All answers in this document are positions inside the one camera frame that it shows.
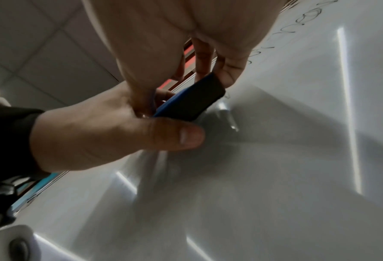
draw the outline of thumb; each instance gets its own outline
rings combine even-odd
[[[169,118],[136,119],[133,127],[139,149],[192,149],[200,146],[205,137],[201,127]]]

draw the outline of person's left hand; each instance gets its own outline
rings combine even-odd
[[[174,94],[158,89],[156,104]],[[204,140],[199,126],[168,118],[136,116],[137,101],[126,82],[79,104],[41,114],[30,136],[43,171],[80,170],[138,150],[186,150]]]

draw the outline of fingernail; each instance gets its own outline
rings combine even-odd
[[[198,126],[183,127],[180,131],[180,143],[184,147],[197,147],[204,140],[204,130]]]

